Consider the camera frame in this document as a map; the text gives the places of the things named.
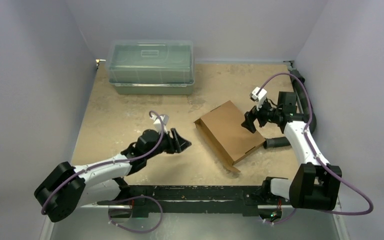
white wall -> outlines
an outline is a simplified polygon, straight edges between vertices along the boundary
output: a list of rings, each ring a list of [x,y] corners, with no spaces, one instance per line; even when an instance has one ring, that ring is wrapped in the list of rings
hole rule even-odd
[[[297,57],[327,0],[67,0],[92,53],[116,39],[192,40],[197,60]]]
[[[352,239],[384,239],[384,0],[330,0],[296,67],[317,115],[315,139],[343,177],[374,202],[374,212],[346,218]],[[348,211],[367,209],[345,186]]]
[[[0,239],[38,239],[34,190],[71,158],[95,61],[64,0],[0,0]]]

black pipe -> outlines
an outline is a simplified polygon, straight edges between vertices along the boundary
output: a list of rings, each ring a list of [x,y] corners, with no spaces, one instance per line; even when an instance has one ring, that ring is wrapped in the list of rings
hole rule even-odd
[[[301,76],[298,70],[296,69],[291,70],[290,74],[296,76],[304,85],[304,82],[306,81],[306,79],[303,76]],[[292,83],[293,91],[298,96],[298,100],[301,107],[300,109],[301,113],[305,114],[305,116],[309,118],[310,109],[309,109],[309,105],[307,104],[306,94],[304,93],[303,89],[301,88],[300,84],[297,82],[295,78],[290,77],[290,81]],[[316,115],[314,114],[314,111],[312,111],[312,120],[309,125],[310,133],[313,133],[316,130],[316,125],[317,125]],[[268,149],[268,148],[286,147],[289,145],[291,144],[289,143],[288,139],[285,136],[281,136],[281,137],[274,137],[274,138],[266,138],[262,146],[264,149]]]

flat cardboard box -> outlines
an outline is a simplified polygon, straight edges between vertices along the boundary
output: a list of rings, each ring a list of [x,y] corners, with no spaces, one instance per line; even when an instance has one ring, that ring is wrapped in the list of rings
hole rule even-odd
[[[239,173],[233,165],[261,147],[265,138],[241,126],[244,113],[227,101],[195,121],[199,134],[215,152],[224,167]]]

plastic storage bin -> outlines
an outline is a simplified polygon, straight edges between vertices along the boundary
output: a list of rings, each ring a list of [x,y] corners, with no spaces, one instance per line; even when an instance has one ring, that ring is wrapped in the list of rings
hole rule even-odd
[[[191,41],[117,40],[105,63],[119,94],[189,95],[194,90]]]

beige table surface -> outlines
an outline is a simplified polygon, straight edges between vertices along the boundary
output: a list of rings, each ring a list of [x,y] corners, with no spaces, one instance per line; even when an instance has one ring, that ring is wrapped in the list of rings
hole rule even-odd
[[[194,93],[178,95],[119,95],[108,82],[100,64],[72,157],[73,165],[105,160],[136,142],[142,131],[153,129],[149,110],[169,115],[168,128],[192,142],[181,154],[160,154],[147,166],[127,176],[130,185],[260,185],[267,177],[293,179],[298,163],[291,147],[260,148],[235,165],[241,172],[226,170],[199,135],[194,121],[231,100],[244,113],[254,103],[249,94],[271,75],[287,72],[283,64],[197,64]],[[265,89],[274,102],[279,91],[292,92],[288,76],[278,76]],[[258,131],[281,137],[272,123]]]

